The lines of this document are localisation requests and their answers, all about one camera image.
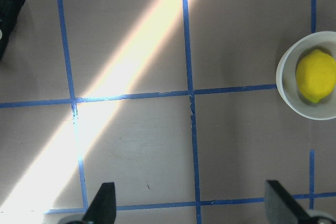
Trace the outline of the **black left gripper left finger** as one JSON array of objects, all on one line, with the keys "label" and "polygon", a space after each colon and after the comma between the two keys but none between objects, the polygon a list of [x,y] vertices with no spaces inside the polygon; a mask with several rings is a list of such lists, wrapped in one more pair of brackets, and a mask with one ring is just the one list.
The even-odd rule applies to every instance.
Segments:
[{"label": "black left gripper left finger", "polygon": [[115,190],[113,182],[103,183],[81,218],[78,215],[64,217],[59,223],[114,223],[117,215]]}]

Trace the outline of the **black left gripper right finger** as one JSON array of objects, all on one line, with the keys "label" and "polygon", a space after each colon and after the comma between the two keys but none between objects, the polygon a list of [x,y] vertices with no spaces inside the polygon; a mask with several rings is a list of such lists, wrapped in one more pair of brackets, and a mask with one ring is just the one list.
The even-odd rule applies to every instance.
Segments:
[{"label": "black left gripper right finger", "polygon": [[335,223],[335,217],[318,210],[305,210],[277,180],[266,180],[266,218],[271,224]]}]

